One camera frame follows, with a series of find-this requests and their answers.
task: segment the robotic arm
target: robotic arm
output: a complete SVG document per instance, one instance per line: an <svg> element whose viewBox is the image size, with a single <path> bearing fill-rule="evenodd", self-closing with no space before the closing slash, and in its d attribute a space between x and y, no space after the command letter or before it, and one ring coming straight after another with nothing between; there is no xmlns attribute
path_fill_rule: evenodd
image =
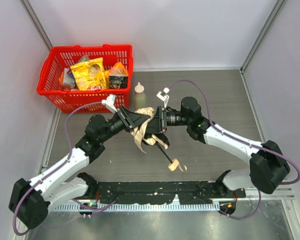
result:
<svg viewBox="0 0 300 240"><path fill-rule="evenodd" d="M21 178L14 184L9 203L9 209L12 212L15 212L20 199L31 186L64 164L57 172L37 185L21 204L17 217L29 229L34 229L40 225L52 209L64 202L82 196L91 198L97 191L98 185L92 176L80 173L72 181L62 183L97 159L105 150L105 141L123 130L129 133L149 119L148 115L131 112L124 106L116 109L114 101L113 95L102 101L114 113L112 119L106 121L100 114L92 116L85 128L85 135L72 149L70 159L65 156L44 173L31 178L29 181ZM169 145L169 141L164 135L168 126L187 126L186 131L192 139L219 147L237 156L250 166L250 171L228 170L224 172L216 180L218 183L217 190L221 195L226 195L239 188L253 186L264 193L271 194L290 172L284 159L226 137L225 133L229 133L229 131L219 125L216 126L222 131L217 131L211 126L209 120L202 116L201 106L193 97L182 99L180 111L167 107L166 102L164 107L158 106L154 118L147 125L144 137L156 135ZM235 136L281 154L278 145L272 141L261 143L239 135Z"/></svg>

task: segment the white wall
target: white wall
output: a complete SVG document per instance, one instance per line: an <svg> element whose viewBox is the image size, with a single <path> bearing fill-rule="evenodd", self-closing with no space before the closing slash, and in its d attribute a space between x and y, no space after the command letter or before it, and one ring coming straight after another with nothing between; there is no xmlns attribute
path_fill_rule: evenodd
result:
<svg viewBox="0 0 300 240"><path fill-rule="evenodd" d="M246 71L267 139L300 168L300 1L288 0ZM293 185L300 206L300 182Z"/></svg>
<svg viewBox="0 0 300 240"><path fill-rule="evenodd" d="M47 55L20 2L0 1L0 240L13 237L13 185L36 174L47 141L55 108L36 93Z"/></svg>
<svg viewBox="0 0 300 240"><path fill-rule="evenodd" d="M52 44L131 44L136 69L236 68L276 0L30 0Z"/></svg>

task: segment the yellow snack bag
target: yellow snack bag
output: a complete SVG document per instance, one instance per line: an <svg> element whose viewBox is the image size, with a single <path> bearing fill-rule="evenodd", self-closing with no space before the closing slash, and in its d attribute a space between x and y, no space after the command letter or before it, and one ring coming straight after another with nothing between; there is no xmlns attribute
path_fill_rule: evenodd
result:
<svg viewBox="0 0 300 240"><path fill-rule="evenodd" d="M108 88L103 60L100 57L71 66L71 71L79 91L103 90Z"/></svg>

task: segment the crumpled fabric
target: crumpled fabric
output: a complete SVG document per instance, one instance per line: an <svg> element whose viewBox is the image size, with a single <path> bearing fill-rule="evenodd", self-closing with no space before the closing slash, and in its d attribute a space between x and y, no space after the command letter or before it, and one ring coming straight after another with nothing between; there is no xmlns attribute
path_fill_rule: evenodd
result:
<svg viewBox="0 0 300 240"><path fill-rule="evenodd" d="M135 111L137 114L144 114L150 116L149 119L147 119L143 124L141 124L140 127L135 127L130 133L134 138L134 143L137 145L137 147L141 150L141 152L146 152L143 150L141 143L142 140L144 140L147 144L153 146L158 142L160 145L164 147L164 149L168 149L168 145L165 144L161 139L159 139L156 135L152 134L151 137L148 137L147 139L144 139L146 134L146 129L148 123L154 118L155 116L155 110L152 107L145 107L140 108Z"/></svg>

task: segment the cable connector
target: cable connector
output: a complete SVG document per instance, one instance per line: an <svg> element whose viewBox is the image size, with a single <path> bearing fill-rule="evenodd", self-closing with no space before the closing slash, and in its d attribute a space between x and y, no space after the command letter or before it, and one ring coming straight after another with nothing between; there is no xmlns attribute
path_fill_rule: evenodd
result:
<svg viewBox="0 0 300 240"><path fill-rule="evenodd" d="M170 89L167 88L167 87L165 87L165 88L163 89L163 91L159 91L159 92L157 93L157 95L156 95L161 101L164 102L164 108L165 108L165 109L166 109L167 106L168 106L169 95L168 95L167 93L169 93L169 92L170 92Z"/></svg>
<svg viewBox="0 0 300 240"><path fill-rule="evenodd" d="M116 95L114 94L109 94L109 96L106 98L106 100L102 100L101 103L102 105L105 105L105 107L115 114L118 110L115 107L115 100L116 100Z"/></svg>

